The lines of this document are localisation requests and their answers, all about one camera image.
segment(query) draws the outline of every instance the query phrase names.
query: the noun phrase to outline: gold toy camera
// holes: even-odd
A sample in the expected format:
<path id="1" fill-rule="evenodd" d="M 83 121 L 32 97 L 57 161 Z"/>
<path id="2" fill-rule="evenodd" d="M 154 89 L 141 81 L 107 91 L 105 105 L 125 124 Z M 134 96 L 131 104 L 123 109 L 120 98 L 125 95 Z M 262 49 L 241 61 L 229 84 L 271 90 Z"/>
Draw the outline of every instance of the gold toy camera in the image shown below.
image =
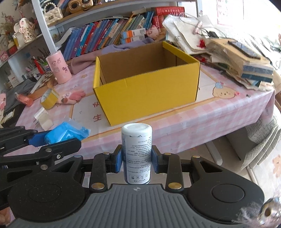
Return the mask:
<path id="1" fill-rule="evenodd" d="M 70 13 L 88 9 L 94 5 L 93 0 L 72 0 L 68 3 Z"/>

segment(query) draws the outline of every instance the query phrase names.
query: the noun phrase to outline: yellow cardboard box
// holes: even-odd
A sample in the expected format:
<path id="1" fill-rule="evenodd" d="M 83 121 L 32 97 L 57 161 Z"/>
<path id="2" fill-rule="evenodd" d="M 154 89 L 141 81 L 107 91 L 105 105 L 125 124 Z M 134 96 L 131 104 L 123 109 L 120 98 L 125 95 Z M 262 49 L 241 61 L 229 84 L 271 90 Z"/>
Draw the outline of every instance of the yellow cardboard box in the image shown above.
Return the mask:
<path id="1" fill-rule="evenodd" d="M 151 43 L 96 58 L 94 92 L 111 126 L 195 102 L 200 63 Z"/>

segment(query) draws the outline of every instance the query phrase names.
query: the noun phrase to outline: bottle label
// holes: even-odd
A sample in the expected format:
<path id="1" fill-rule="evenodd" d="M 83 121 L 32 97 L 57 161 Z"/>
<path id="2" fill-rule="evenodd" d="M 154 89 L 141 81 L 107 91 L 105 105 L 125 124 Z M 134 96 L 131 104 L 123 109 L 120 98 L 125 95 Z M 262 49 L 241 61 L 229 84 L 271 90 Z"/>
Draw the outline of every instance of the bottle label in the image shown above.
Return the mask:
<path id="1" fill-rule="evenodd" d="M 126 137 L 127 181 L 144 184 L 150 179 L 151 136 Z"/>

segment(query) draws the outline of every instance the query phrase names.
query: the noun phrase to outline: smartphone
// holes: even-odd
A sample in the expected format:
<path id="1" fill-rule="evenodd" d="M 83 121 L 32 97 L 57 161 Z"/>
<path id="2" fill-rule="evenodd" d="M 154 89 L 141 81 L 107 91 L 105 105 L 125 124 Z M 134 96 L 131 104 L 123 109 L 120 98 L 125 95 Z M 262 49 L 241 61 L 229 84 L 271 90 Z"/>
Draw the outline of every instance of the smartphone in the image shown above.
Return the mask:
<path id="1" fill-rule="evenodd" d="M 242 52 L 244 55 L 246 55 L 249 58 L 253 59 L 260 59 L 260 56 L 252 51 L 250 48 L 246 47 L 244 44 L 237 42 L 237 41 L 228 41 L 228 44 L 235 47 L 237 50 Z"/>

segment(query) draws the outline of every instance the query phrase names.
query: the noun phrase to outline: gray ridged plate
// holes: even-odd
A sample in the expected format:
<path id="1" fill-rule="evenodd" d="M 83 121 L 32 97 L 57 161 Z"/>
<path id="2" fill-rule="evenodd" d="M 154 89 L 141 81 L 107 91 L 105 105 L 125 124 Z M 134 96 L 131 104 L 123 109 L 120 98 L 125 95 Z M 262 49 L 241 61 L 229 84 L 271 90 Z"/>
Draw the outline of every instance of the gray ridged plate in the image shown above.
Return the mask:
<path id="1" fill-rule="evenodd" d="M 16 219 L 9 228 L 243 228 L 219 224 L 195 213 L 180 194 L 168 193 L 159 184 L 112 185 L 91 194 L 73 215 L 48 223 Z"/>

